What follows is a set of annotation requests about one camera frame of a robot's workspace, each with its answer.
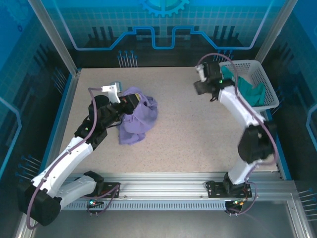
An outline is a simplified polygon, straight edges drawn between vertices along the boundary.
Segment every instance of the gear logo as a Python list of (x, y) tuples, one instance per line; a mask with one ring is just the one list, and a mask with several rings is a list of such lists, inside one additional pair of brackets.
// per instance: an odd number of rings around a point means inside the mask
[(149, 14), (154, 13), (154, 16), (165, 17), (178, 14), (179, 10), (184, 10), (185, 4), (189, 0), (139, 0), (143, 6), (143, 10), (148, 10)]
[(29, 15), (27, 0), (0, 0), (0, 6), (4, 6), (14, 21), (19, 25), (25, 21)]

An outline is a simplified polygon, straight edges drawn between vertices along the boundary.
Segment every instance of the beige table surface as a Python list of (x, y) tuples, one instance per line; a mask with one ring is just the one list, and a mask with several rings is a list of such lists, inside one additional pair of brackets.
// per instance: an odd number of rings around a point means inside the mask
[(222, 104), (209, 102), (210, 95), (197, 95), (197, 80), (193, 67), (82, 69), (61, 150), (88, 115), (88, 87), (114, 81), (120, 81), (123, 90), (138, 87), (158, 102), (158, 119), (146, 138), (131, 146), (119, 145), (117, 128), (108, 129), (108, 136), (74, 173), (228, 171), (239, 158), (243, 129)]

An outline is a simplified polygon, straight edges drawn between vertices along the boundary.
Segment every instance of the blue edge trim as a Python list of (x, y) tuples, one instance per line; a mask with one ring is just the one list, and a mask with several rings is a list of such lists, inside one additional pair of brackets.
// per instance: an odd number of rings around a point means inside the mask
[[(267, 110), (266, 114), (267, 114), (268, 120), (273, 120), (273, 117), (272, 117), (270, 110)], [(287, 165), (287, 162), (286, 162), (286, 159), (284, 156), (284, 152), (282, 149), (282, 145), (281, 145), (281, 142), (279, 141), (278, 135), (276, 135), (276, 146), (277, 146), (278, 153), (279, 153), (279, 159), (281, 161), (281, 165), (282, 165), (284, 173), (285, 173), (285, 179), (292, 180), (291, 173), (289, 172), (288, 165)]]
[[(58, 125), (59, 120), (60, 120), (61, 112), (63, 110), (64, 104), (65, 104), (65, 101), (66, 101), (66, 96), (68, 94), (68, 90), (69, 90), (69, 86), (70, 86), (71, 81), (72, 81), (72, 75), (70, 74), (69, 78), (68, 78), (68, 81), (67, 81), (67, 84), (66, 84), (66, 87), (65, 87), (65, 90), (64, 90), (63, 97), (61, 99), (61, 102), (60, 102), (60, 105), (59, 105), (59, 108), (58, 108), (58, 111), (57, 111), (57, 115), (56, 115), (56, 118), (55, 118), (55, 121), (54, 121), (52, 132), (51, 132), (51, 135), (50, 135), (50, 138), (49, 138), (49, 141), (48, 141), (48, 145), (47, 145), (45, 153), (44, 153), (44, 157), (43, 157), (42, 164), (41, 164), (40, 171), (39, 171), (40, 173), (45, 169), (45, 165), (46, 165), (46, 163), (48, 161), (49, 153), (50, 153), (50, 150), (51, 150), (51, 147), (52, 147), (52, 143), (53, 143), (53, 139), (54, 139), (54, 136), (56, 134), (57, 125)], [(268, 120), (273, 120), (272, 114), (271, 114), (271, 112), (269, 110), (266, 111), (266, 114), (267, 114)], [(292, 180), (292, 177), (291, 177), (291, 174), (289, 172), (288, 165), (287, 165), (287, 162), (286, 162), (286, 159), (285, 159), (285, 156), (284, 156), (284, 152), (283, 152), (283, 149), (282, 149), (282, 146), (281, 146), (281, 142), (279, 141), (278, 135), (276, 136), (276, 146), (277, 146), (277, 149), (278, 149), (278, 152), (279, 152), (279, 157), (280, 157), (280, 160), (281, 160), (281, 164), (282, 164), (282, 167), (283, 167), (283, 170), (284, 170), (284, 173), (285, 173), (285, 179), (286, 180)]]
[(73, 80), (73, 76), (71, 74), (69, 74), (69, 77), (68, 77), (68, 80), (67, 80), (67, 83), (66, 83), (66, 86), (65, 86), (65, 90), (64, 90), (63, 96), (61, 98), (59, 107), (58, 107), (58, 111), (57, 111), (56, 118), (55, 118), (55, 121), (54, 121), (54, 124), (53, 124), (53, 128), (52, 128), (52, 131), (51, 131), (51, 134), (50, 134), (48, 145), (46, 146), (46, 149), (45, 149), (45, 153), (44, 153), (44, 156), (43, 156), (43, 160), (42, 160), (42, 164), (41, 164), (39, 173), (41, 173), (45, 169), (45, 165), (46, 165), (46, 163), (47, 163), (47, 161), (49, 159), (49, 154), (50, 154), (50, 150), (51, 150), (51, 147), (52, 147), (52, 144), (53, 144), (53, 139), (54, 139), (54, 136), (55, 136), (56, 131), (57, 131), (57, 125), (59, 123), (61, 112), (63, 110), (64, 104), (65, 104), (65, 101), (66, 101), (66, 97), (67, 97), (67, 94), (68, 94), (69, 86), (70, 86), (70, 83), (71, 83), (72, 80)]

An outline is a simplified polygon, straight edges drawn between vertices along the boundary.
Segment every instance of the green cloth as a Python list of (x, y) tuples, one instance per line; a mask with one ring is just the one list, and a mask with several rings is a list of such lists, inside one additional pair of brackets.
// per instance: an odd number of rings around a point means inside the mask
[[(223, 75), (223, 79), (232, 79), (233, 81), (235, 81), (233, 73), (231, 73), (231, 71), (225, 66), (221, 67), (221, 72)], [(264, 106), (265, 87), (263, 83), (260, 83), (257, 87), (252, 88), (253, 86), (250, 83), (248, 83), (244, 78), (238, 76), (237, 86), (239, 92), (250, 104), (251, 107)]]

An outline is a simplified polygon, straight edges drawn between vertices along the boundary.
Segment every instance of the plastic basket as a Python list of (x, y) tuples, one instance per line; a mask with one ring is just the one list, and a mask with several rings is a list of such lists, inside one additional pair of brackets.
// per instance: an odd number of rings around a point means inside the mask
[[(265, 86), (264, 106), (253, 107), (253, 109), (257, 112), (263, 112), (267, 109), (276, 108), (279, 100), (260, 62), (257, 60), (233, 60), (233, 63), (238, 70), (238, 76), (244, 78), (254, 87), (257, 87), (260, 83)], [(230, 62), (221, 62), (219, 65), (220, 67), (225, 66), (233, 73)]]

